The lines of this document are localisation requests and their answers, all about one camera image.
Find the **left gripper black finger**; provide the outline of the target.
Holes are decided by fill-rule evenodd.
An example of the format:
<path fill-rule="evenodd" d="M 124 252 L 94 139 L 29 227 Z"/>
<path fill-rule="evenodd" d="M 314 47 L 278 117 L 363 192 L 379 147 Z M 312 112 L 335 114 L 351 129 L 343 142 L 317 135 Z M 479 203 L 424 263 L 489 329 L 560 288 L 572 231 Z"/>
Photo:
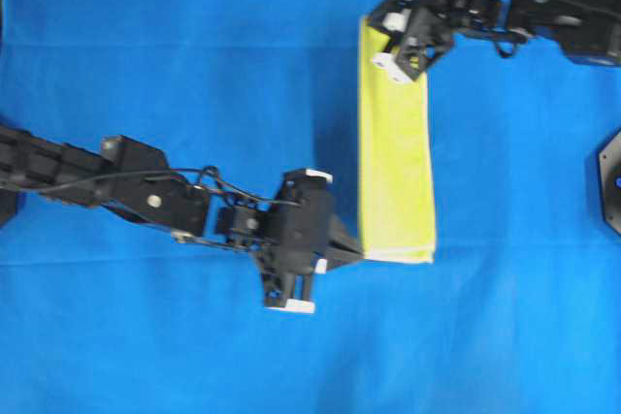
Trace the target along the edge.
<path fill-rule="evenodd" d="M 329 245 L 339 250 L 362 254 L 363 249 L 357 238 L 352 236 L 340 217 L 333 213 L 329 225 Z"/>
<path fill-rule="evenodd" d="M 326 261 L 325 270 L 331 271 L 363 261 L 364 254 L 339 248 L 327 248 L 323 259 Z"/>

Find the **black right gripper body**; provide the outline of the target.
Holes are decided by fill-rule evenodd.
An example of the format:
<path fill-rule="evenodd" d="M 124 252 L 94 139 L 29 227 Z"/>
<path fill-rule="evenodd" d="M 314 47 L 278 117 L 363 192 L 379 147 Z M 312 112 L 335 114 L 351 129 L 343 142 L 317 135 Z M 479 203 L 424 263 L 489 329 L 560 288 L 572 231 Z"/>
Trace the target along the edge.
<path fill-rule="evenodd" d="M 368 25 L 388 37 L 372 63 L 398 84 L 418 80 L 452 50 L 456 34 L 485 38 L 475 0 L 383 0 Z"/>

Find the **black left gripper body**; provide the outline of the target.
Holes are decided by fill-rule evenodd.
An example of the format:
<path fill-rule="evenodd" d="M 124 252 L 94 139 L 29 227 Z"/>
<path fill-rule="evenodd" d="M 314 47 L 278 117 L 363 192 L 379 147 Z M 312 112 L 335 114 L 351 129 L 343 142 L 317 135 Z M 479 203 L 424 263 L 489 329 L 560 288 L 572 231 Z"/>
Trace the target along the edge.
<path fill-rule="evenodd" d="M 265 241 L 254 254 L 263 305 L 271 310 L 313 313 L 311 291 L 317 264 L 328 246 L 335 199 L 333 176 L 305 168 L 284 174 L 276 198 L 261 219 Z"/>

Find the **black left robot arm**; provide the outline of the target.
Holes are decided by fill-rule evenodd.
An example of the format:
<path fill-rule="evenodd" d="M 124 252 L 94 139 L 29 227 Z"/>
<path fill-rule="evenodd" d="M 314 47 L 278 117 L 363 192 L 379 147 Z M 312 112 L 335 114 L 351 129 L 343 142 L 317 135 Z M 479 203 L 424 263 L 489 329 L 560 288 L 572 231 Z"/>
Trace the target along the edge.
<path fill-rule="evenodd" d="M 195 180 L 188 175 L 194 174 Z M 1 221 L 25 193 L 79 207 L 103 207 L 127 222 L 168 232 L 181 244 L 249 254 L 263 304 L 313 313 L 313 279 L 363 260 L 335 211 L 331 175 L 310 168 L 284 174 L 274 198 L 225 181 L 218 168 L 172 168 L 163 151 L 124 136 L 93 153 L 1 128 Z"/>

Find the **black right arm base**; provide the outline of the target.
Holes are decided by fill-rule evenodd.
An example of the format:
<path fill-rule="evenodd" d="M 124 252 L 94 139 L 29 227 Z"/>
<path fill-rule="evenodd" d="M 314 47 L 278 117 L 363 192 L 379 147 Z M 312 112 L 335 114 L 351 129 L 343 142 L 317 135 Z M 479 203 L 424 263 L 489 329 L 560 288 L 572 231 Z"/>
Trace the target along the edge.
<path fill-rule="evenodd" d="M 620 129 L 603 139 L 595 155 L 602 219 L 620 239 Z"/>

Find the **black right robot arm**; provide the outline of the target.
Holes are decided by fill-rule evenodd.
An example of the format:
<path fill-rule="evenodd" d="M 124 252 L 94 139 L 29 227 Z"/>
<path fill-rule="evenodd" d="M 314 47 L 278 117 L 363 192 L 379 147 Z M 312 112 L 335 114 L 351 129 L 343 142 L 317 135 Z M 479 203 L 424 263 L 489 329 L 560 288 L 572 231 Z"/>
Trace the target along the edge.
<path fill-rule="evenodd" d="M 502 58 L 541 37 L 575 64 L 620 64 L 620 0 L 383 0 L 366 23 L 387 38 L 374 64 L 398 83 L 418 80 L 457 35 L 491 43 Z"/>

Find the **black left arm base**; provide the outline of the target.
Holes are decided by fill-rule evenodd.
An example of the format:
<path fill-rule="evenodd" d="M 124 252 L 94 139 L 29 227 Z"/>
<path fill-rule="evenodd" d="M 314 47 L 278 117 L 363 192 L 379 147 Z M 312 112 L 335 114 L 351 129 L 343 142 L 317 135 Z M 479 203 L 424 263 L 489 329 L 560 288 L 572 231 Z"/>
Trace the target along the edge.
<path fill-rule="evenodd" d="M 24 195 L 20 192 L 2 189 L 0 191 L 0 228 L 13 220 L 23 206 Z"/>

